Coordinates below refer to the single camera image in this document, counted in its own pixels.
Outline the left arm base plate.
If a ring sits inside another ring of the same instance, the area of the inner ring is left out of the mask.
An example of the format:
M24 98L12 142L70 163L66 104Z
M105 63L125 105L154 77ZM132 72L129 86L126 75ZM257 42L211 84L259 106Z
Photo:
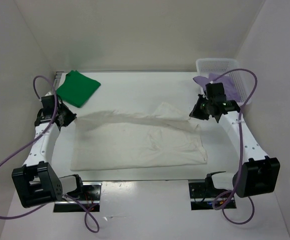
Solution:
M100 211L102 182L83 181L82 192L80 194L70 194L78 200L86 209L90 208L91 212ZM54 213L78 213L84 210L70 198L55 202L53 207Z

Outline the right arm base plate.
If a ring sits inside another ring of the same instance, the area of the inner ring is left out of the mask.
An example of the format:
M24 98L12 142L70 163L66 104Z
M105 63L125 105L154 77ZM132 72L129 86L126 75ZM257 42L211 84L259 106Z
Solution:
M191 210L213 210L213 201L225 189L213 189L208 187L203 179L190 180L188 182Z

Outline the green t shirt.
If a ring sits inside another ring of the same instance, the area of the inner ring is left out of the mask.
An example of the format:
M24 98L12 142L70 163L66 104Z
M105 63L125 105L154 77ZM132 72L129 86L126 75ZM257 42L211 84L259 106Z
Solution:
M91 79L77 70L71 70L65 76L65 81L60 85L56 93L68 104L81 108L98 90L101 83Z

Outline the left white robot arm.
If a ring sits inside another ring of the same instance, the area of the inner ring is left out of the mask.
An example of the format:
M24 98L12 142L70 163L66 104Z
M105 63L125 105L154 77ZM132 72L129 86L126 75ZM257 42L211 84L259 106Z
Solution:
M53 110L44 107L37 114L35 133L40 138L33 143L24 164L12 171L11 177L21 205L30 208L59 202L65 195L74 200L81 199L85 187L78 174L58 177L51 166L54 147L62 127L76 119L64 103L57 106L56 117L48 130Z

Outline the cream white t shirt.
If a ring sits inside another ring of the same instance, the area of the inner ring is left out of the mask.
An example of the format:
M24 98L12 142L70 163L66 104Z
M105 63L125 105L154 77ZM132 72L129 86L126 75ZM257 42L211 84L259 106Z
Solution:
M121 170L203 165L199 124L163 102L151 114L102 110L79 116L70 169Z

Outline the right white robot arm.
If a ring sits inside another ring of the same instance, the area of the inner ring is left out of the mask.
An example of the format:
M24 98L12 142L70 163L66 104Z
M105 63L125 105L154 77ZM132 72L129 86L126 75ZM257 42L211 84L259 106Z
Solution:
M208 196L215 197L222 190L228 190L245 198L275 190L280 162L276 157L269 157L257 143L234 100L221 97L220 101L215 101L200 94L190 117L199 120L215 118L227 133L239 157L241 169L236 173L219 171L206 176L204 191Z

